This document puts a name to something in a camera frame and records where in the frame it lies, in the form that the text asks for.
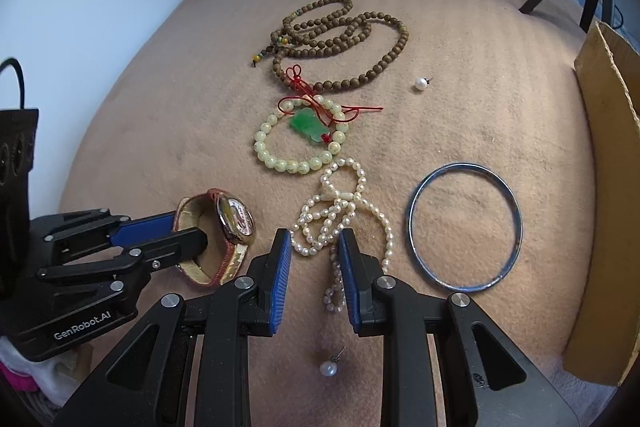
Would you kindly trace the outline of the white gloved left hand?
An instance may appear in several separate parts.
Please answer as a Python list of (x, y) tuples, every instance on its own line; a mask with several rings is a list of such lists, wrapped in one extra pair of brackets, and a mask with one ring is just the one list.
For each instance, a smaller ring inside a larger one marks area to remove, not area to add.
[(42, 362), (29, 361), (1, 337), (1, 374), (16, 391), (41, 391), (57, 407), (62, 407), (91, 369), (93, 347), (82, 345)]

